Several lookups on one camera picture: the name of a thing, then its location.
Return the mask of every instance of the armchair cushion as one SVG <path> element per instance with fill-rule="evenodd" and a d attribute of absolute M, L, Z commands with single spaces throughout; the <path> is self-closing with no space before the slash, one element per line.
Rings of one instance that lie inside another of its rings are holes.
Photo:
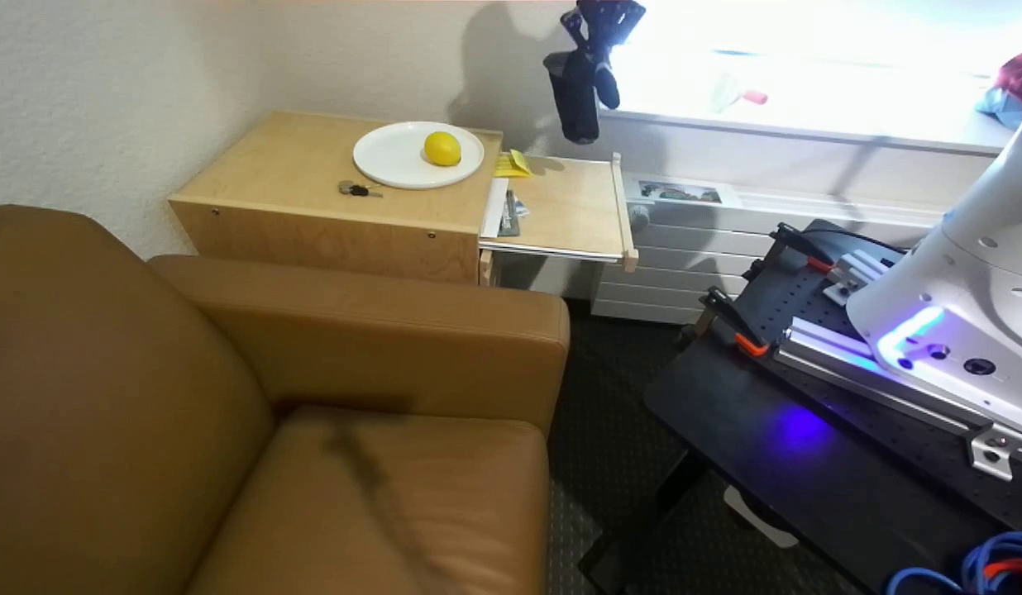
<path fill-rule="evenodd" d="M 544 591 L 546 445 L 517 419 L 296 408 L 192 591 Z"/>

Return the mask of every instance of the white plate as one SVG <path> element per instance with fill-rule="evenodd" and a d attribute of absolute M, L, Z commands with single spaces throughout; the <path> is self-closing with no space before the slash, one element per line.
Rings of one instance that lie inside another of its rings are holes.
<path fill-rule="evenodd" d="M 421 147 L 430 131 L 451 131 L 462 144 L 462 159 L 454 168 L 430 166 Z M 448 123 L 394 123 L 369 127 L 351 147 L 355 166 L 396 187 L 439 187 L 470 178 L 484 161 L 484 142 L 461 125 Z"/>

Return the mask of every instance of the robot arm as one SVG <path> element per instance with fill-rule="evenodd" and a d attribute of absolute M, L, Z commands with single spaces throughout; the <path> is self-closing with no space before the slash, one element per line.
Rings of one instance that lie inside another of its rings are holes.
<path fill-rule="evenodd" d="M 613 74 L 608 52 L 627 40 L 643 17 L 645 6 L 635 0 L 575 0 L 575 8 L 561 13 L 558 23 L 575 40 L 575 48 L 549 52 L 544 61 L 549 68 L 566 138 L 599 138 L 594 100 L 620 110 L 620 83 Z"/>
<path fill-rule="evenodd" d="M 1022 125 L 848 316 L 899 382 L 1022 434 Z"/>

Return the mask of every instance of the black table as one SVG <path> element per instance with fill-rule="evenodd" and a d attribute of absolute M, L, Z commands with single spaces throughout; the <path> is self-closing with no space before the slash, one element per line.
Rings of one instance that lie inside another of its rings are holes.
<path fill-rule="evenodd" d="M 807 238 L 827 252 L 889 252 L 824 222 Z M 820 274 L 764 264 L 734 307 L 764 336 L 794 312 L 842 326 L 820 287 Z M 1014 481 L 981 474 L 964 463 L 960 435 L 749 360 L 715 336 L 689 343 L 645 390 L 645 407 L 686 438 L 689 457 L 633 531 L 603 536 L 578 561 L 599 591 L 627 583 L 633 553 L 704 466 L 868 591 L 883 591 L 902 566 L 953 570 L 981 538 L 1022 528 L 1022 473 Z"/>

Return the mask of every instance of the window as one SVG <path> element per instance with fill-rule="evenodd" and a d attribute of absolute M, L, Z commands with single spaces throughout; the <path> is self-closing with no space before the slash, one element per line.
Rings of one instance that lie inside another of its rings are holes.
<path fill-rule="evenodd" d="M 627 112 L 840 131 L 975 127 L 1022 0 L 643 0 L 615 48 Z"/>

